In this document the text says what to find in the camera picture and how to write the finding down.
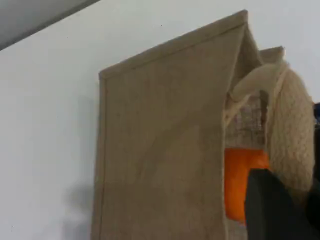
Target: gray ceiling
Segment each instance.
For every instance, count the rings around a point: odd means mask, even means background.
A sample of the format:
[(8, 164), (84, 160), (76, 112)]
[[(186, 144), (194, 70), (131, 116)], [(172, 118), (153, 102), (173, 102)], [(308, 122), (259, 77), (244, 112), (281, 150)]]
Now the gray ceiling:
[(0, 0), (0, 50), (98, 0)]

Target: white wall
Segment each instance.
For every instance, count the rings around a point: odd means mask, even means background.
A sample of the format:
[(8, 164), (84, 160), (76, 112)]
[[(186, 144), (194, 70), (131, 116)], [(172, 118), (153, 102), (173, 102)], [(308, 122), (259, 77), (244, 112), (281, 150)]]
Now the white wall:
[(102, 0), (1, 51), (0, 239), (89, 239), (101, 69), (246, 8), (258, 45), (286, 46), (320, 101), (319, 7)]

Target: beige knit fabric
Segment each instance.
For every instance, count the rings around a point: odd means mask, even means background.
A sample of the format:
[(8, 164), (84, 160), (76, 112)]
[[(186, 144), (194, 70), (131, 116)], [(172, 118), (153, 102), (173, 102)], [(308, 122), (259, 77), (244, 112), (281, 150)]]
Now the beige knit fabric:
[(288, 64), (254, 69), (229, 93), (225, 122), (229, 124), (248, 97), (259, 90), (269, 96), (265, 129), (270, 167), (296, 203), (306, 199), (313, 183), (313, 103), (301, 78)]

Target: jute bag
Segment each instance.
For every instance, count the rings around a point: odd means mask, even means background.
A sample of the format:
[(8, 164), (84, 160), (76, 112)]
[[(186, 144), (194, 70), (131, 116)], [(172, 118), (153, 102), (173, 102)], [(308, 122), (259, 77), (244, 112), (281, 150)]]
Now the jute bag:
[(224, 212), (225, 104), (282, 53), (258, 51), (241, 11), (103, 70), (91, 239), (244, 239)]

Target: orange object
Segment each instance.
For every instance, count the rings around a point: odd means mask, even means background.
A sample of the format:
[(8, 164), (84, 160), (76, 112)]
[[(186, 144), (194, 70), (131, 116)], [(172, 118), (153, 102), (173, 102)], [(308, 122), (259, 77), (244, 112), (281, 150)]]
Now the orange object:
[(269, 169), (263, 150), (226, 148), (224, 150), (224, 204), (229, 219), (245, 223), (245, 199), (250, 169)]

